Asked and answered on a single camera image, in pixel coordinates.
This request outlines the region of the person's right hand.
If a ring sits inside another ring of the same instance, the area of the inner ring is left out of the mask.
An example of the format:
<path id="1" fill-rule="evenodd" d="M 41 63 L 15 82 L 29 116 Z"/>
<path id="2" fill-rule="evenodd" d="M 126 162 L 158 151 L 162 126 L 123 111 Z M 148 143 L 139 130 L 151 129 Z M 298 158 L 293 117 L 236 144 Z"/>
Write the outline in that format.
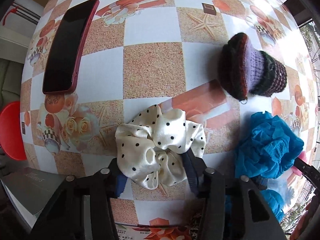
<path id="1" fill-rule="evenodd" d="M 308 203 L 305 207 L 305 212 L 303 213 L 302 217 L 298 221 L 297 226 L 295 227 L 293 233 L 291 233 L 289 240 L 297 240 L 299 236 L 303 233 L 304 229 L 306 228 L 309 220 L 312 218 L 311 215 L 311 203 Z"/>

